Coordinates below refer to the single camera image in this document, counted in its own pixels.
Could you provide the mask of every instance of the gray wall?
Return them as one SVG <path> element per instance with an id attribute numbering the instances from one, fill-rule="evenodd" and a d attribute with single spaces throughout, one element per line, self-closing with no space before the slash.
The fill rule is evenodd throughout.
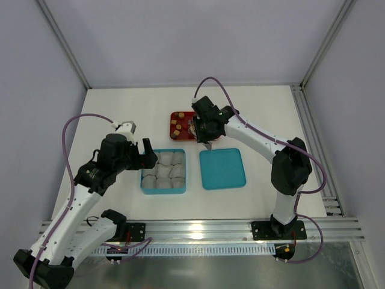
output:
<path id="1" fill-rule="evenodd" d="M 343 0 L 46 0 L 92 87 L 301 81 Z"/>
<path id="2" fill-rule="evenodd" d="M 34 1 L 0 2 L 0 39 L 0 280 L 20 288 L 13 255 L 51 214 L 64 172 L 61 129 L 85 89 Z"/>
<path id="3" fill-rule="evenodd" d="M 357 1 L 307 86 L 344 208 L 385 276 L 385 2 Z"/>

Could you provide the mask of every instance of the teal tray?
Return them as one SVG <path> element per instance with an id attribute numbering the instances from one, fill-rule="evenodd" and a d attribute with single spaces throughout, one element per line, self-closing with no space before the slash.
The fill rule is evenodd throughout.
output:
<path id="1" fill-rule="evenodd" d="M 185 171 L 187 171 L 186 152 L 183 149 L 154 149 L 154 152 L 183 152 L 185 154 Z M 140 173 L 140 188 L 145 194 L 183 194 L 186 192 L 186 172 L 185 186 L 182 188 L 142 188 L 143 171 Z"/>
<path id="2" fill-rule="evenodd" d="M 246 175 L 239 149 L 215 149 L 199 153 L 202 186 L 205 190 L 240 188 Z"/>

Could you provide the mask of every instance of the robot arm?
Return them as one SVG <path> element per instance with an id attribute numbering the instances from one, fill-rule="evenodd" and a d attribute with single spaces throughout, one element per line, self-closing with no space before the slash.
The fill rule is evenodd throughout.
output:
<path id="1" fill-rule="evenodd" d="M 127 233 L 126 217 L 113 210 L 105 211 L 101 218 L 79 236 L 75 233 L 88 212 L 98 203 L 116 177 L 124 170 L 151 169 L 157 156 L 151 148 L 150 140 L 143 139 L 145 154 L 140 155 L 134 140 L 134 122 L 122 123 L 113 134 L 102 141 L 97 160 L 90 160 L 79 168 L 75 180 L 75 195 L 71 207 L 44 247 L 34 275 L 34 282 L 44 288 L 65 288 L 76 268 L 101 243 L 121 240 Z M 29 278 L 37 252 L 52 228 L 57 224 L 67 208 L 62 206 L 43 235 L 30 250 L 18 250 L 14 262 Z"/>
<path id="2" fill-rule="evenodd" d="M 285 141 L 306 150 L 304 142 L 299 138 L 287 141 L 253 125 L 275 139 L 275 141 L 268 140 L 245 126 L 230 106 L 220 110 L 207 96 L 193 103 L 192 108 L 196 112 L 193 120 L 198 143 L 208 144 L 219 136 L 226 135 L 254 149 L 272 164 L 271 182 L 278 193 L 276 207 L 271 215 L 271 227 L 278 237 L 286 235 L 297 220 L 294 213 L 295 200 L 297 193 L 307 182 L 312 167 L 307 157 L 296 150 L 277 144 L 276 141 Z"/>

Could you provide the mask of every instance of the red tray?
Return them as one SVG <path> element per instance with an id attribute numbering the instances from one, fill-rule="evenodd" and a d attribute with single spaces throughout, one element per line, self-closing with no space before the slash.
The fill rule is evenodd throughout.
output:
<path id="1" fill-rule="evenodd" d="M 184 117 L 180 118 L 179 113 L 183 113 Z M 189 129 L 189 121 L 192 127 L 194 127 L 193 116 L 195 112 L 193 111 L 175 111 L 171 113 L 170 117 L 170 137 L 175 141 L 196 141 L 196 138 L 188 132 Z M 176 124 L 171 124 L 172 120 L 176 120 Z M 176 138 L 172 138 L 172 134 L 175 130 L 178 130 L 180 134 Z"/>

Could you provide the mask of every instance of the white table surface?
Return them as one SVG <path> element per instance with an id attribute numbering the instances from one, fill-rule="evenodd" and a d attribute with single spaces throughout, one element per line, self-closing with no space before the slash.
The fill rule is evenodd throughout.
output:
<path id="1" fill-rule="evenodd" d="M 129 219 L 243 219 L 269 218 L 275 205 L 276 190 L 270 183 L 271 165 L 246 145 L 221 137 L 213 149 L 238 148 L 241 151 L 247 178 L 246 186 L 229 190 L 206 191 L 202 187 L 199 152 L 202 144 L 192 141 L 173 141 L 169 137 L 170 114 L 191 111 L 195 87 L 153 89 L 92 89 L 87 93 L 82 113 L 103 114 L 118 122 L 133 120 L 137 129 L 135 139 L 143 151 L 142 138 L 150 138 L 152 148 L 182 148 L 186 151 L 187 190 L 184 194 L 146 195 L 140 189 L 140 171 L 123 172 L 102 200 L 90 211 L 98 216 L 113 209 Z M 289 86 L 228 87 L 235 107 L 249 121 L 287 139 L 304 140 L 300 120 Z M 227 105 L 218 87 L 202 87 L 199 96 L 207 95 L 219 108 Z M 94 117 L 79 120 L 70 151 L 74 174 L 100 148 L 103 138 L 113 132 L 109 123 Z M 314 173 L 306 190 L 318 187 Z M 64 172 L 53 216 L 66 201 L 70 191 L 67 172 Z M 302 196 L 298 212 L 310 217 L 325 217 L 319 193 Z"/>

